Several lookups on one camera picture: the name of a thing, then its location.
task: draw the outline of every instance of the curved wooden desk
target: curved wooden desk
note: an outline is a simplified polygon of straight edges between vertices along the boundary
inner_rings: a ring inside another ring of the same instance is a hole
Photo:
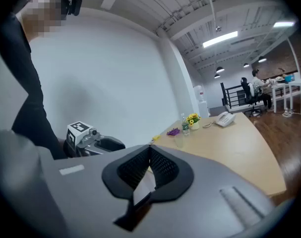
[[[172,128],[181,128],[180,121],[164,131],[154,144],[222,163],[268,196],[283,193],[286,185],[278,163],[252,122],[243,113],[237,113],[235,121],[227,127],[213,124],[202,128],[214,119],[201,119],[200,129],[191,130],[190,135],[184,137],[182,148],[176,145],[173,136],[167,136]]]

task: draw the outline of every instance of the water cooler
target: water cooler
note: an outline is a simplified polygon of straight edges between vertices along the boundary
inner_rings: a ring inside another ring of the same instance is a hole
[[[209,113],[209,109],[208,109],[208,104],[204,100],[204,97],[203,97],[203,87],[201,85],[197,85],[193,89],[194,89],[194,92],[195,92],[196,100],[198,102],[200,116],[202,118],[209,117],[210,113]]]

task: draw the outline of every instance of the black chair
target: black chair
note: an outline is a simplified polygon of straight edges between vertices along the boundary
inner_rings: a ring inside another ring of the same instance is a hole
[[[254,93],[252,84],[251,83],[248,84],[247,82],[241,81],[241,86],[245,92],[245,103],[252,105],[252,109],[245,111],[244,114],[246,114],[247,112],[250,112],[249,117],[260,116],[262,114],[261,109],[255,108],[256,102],[257,101],[259,102],[258,94],[251,93],[251,91],[253,91],[253,93]]]

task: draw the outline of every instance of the flower vase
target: flower vase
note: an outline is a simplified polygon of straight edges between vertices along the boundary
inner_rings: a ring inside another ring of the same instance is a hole
[[[192,130],[197,130],[200,128],[199,122],[195,122],[192,126],[190,126],[190,129]]]

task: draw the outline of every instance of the purple object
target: purple object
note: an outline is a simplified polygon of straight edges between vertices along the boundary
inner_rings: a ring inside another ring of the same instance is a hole
[[[167,132],[167,135],[175,136],[180,133],[180,130],[178,128],[172,129],[169,132]]]

